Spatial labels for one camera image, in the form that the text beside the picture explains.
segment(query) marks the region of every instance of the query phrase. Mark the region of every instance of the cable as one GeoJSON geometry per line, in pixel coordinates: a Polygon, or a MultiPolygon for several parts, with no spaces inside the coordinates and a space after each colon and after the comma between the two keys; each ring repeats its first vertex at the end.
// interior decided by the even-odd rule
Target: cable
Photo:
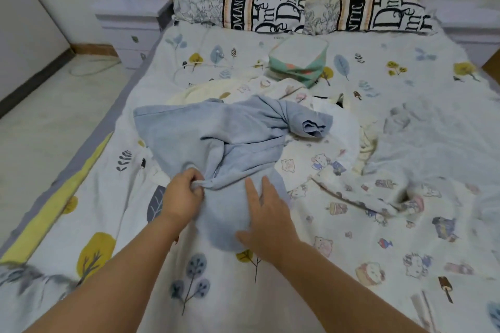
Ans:
{"type": "Polygon", "coordinates": [[[94,72],[84,73],[84,74],[74,74],[74,73],[73,73],[73,70],[74,70],[76,67],[78,67],[78,66],[82,65],[82,64],[78,64],[78,65],[73,66],[73,67],[70,69],[70,71],[69,71],[70,75],[72,75],[73,77],[86,77],[87,75],[95,75],[95,74],[102,73],[103,71],[109,70],[110,68],[112,68],[112,67],[116,66],[116,65],[117,65],[117,64],[119,64],[119,63],[122,63],[122,61],[121,61],[120,59],[109,59],[109,58],[106,58],[106,59],[98,59],[98,60],[97,60],[97,59],[96,59],[96,60],[89,60],[89,61],[87,61],[86,63],[91,63],[91,62],[112,62],[112,63],[111,63],[111,65],[106,66],[106,67],[104,67],[104,68],[102,68],[102,69],[99,69],[99,70],[97,70],[97,71],[94,71],[94,72]]]}

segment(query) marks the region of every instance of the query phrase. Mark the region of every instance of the yellow stripe on sheet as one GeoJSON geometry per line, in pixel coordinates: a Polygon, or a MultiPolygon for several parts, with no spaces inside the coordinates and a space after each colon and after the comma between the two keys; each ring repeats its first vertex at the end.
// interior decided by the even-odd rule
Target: yellow stripe on sheet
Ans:
{"type": "Polygon", "coordinates": [[[112,132],[109,133],[103,142],[99,144],[94,153],[85,161],[82,169],[64,182],[47,200],[38,214],[26,225],[16,242],[0,258],[0,264],[5,262],[24,263],[31,257],[41,240],[60,216],[67,201],[77,191],[92,166],[99,159],[112,134],[112,132]]]}

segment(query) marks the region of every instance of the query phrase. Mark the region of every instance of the white nightstand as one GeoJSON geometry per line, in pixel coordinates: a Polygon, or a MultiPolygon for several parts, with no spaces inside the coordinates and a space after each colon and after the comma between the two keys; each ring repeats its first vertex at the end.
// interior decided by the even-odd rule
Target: white nightstand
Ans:
{"type": "Polygon", "coordinates": [[[173,14],[172,0],[100,0],[92,5],[128,76],[139,68],[173,14]]]}
{"type": "Polygon", "coordinates": [[[500,49],[500,11],[476,2],[422,0],[449,37],[462,46],[471,61],[482,67],[500,49]]]}

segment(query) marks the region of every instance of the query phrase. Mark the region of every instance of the person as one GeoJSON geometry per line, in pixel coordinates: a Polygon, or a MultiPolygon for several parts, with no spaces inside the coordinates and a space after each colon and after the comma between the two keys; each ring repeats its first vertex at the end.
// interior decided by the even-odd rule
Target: person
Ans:
{"type": "MultiPolygon", "coordinates": [[[[176,175],[166,187],[160,216],[26,332],[136,332],[173,241],[198,213],[203,189],[192,191],[190,185],[202,179],[193,168],[176,175]]],[[[266,177],[262,204],[249,178],[245,185],[251,226],[237,239],[278,269],[326,332],[425,332],[300,241],[290,210],[266,177]]]]}

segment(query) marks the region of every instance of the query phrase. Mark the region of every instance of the white door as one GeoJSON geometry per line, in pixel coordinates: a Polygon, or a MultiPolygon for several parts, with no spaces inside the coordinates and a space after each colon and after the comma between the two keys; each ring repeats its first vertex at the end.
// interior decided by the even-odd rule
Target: white door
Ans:
{"type": "Polygon", "coordinates": [[[0,0],[0,100],[69,47],[38,0],[0,0]]]}

